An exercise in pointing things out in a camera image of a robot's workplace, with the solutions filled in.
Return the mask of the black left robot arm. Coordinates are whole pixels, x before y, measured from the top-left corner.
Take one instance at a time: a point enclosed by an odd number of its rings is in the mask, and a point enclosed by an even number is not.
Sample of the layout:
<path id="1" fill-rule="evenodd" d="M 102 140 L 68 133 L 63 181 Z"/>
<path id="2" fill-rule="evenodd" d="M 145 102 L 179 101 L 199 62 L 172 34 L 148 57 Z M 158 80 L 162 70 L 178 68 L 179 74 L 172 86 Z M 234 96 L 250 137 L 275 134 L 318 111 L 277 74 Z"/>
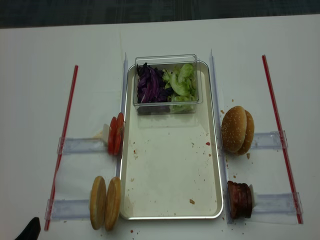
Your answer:
<path id="1" fill-rule="evenodd" d="M 37 240 L 40 232 L 40 219 L 38 217 L 34 217 L 15 240 Z"/>

